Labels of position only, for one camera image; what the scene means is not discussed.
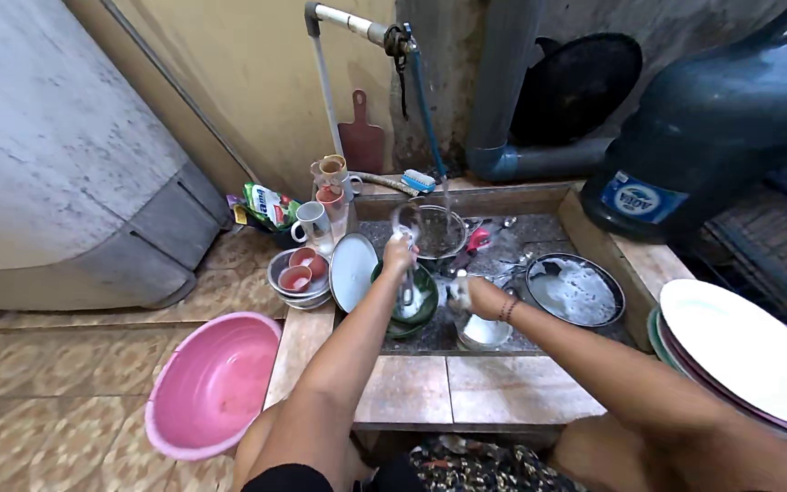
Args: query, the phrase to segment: beige wall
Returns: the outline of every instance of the beige wall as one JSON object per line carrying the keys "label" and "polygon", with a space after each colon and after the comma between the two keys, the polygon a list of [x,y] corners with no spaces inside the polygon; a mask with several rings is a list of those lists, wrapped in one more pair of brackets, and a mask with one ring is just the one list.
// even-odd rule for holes
{"label": "beige wall", "polygon": [[[115,0],[259,180],[308,199],[309,164],[333,153],[302,0]],[[394,0],[332,1],[382,24]],[[337,118],[353,120],[351,93],[366,91],[370,123],[386,130],[392,64],[381,48],[321,26]]]}
{"label": "beige wall", "polygon": [[99,0],[64,0],[72,14],[223,194],[240,194],[247,173],[226,152]]}

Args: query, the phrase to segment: stack of plates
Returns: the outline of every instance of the stack of plates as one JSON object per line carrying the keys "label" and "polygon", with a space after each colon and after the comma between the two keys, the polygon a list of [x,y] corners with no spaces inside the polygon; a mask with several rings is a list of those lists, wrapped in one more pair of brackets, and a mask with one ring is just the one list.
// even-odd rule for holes
{"label": "stack of plates", "polygon": [[748,300],[673,280],[648,319],[659,359],[787,439],[787,327]]}
{"label": "stack of plates", "polygon": [[313,278],[305,292],[299,294],[287,292],[278,285],[278,276],[288,267],[290,255],[296,250],[299,250],[299,248],[282,251],[275,255],[266,268],[266,280],[276,290],[278,297],[286,302],[288,306],[297,309],[319,308],[332,297],[328,276],[323,275],[321,278]]}

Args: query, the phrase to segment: blue hose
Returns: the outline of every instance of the blue hose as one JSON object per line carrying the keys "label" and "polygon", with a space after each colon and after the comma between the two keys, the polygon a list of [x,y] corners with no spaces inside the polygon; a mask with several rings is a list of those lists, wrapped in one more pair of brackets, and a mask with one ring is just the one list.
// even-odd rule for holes
{"label": "blue hose", "polygon": [[430,121],[430,110],[427,106],[427,98],[424,97],[424,77],[421,71],[421,52],[418,50],[410,51],[409,55],[412,57],[412,75],[414,78],[414,90],[418,95],[418,108],[421,110],[421,120],[424,122],[424,129],[427,130],[427,140],[430,144],[430,150],[433,152],[433,162],[436,164],[436,170],[439,171],[439,176],[445,176],[445,165],[443,158],[439,155],[439,143],[436,141],[436,135],[433,133],[433,124]]}

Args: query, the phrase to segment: hand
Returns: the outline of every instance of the hand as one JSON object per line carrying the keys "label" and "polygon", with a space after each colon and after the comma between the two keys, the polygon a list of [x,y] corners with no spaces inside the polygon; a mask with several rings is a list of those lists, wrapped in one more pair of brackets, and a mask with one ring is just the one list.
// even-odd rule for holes
{"label": "hand", "polygon": [[409,249],[409,239],[405,236],[392,236],[385,246],[385,272],[396,272],[397,276],[406,273],[418,260],[418,248]]}
{"label": "hand", "polygon": [[510,306],[518,298],[503,292],[482,277],[459,277],[449,287],[449,305],[453,308],[468,309],[479,318],[489,321],[508,321],[504,319]]}

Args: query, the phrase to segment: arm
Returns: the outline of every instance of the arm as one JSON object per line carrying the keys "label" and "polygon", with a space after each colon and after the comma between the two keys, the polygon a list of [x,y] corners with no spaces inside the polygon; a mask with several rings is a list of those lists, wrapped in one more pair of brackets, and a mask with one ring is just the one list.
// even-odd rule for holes
{"label": "arm", "polygon": [[354,412],[381,351],[397,288],[414,260],[405,240],[388,241],[384,270],[323,342],[283,401],[248,480],[273,466],[300,463],[323,474],[334,487],[344,484]]}
{"label": "arm", "polygon": [[787,489],[787,444],[645,354],[570,325],[483,278],[461,284],[470,309],[506,317],[608,411],[668,457],[695,488]]}

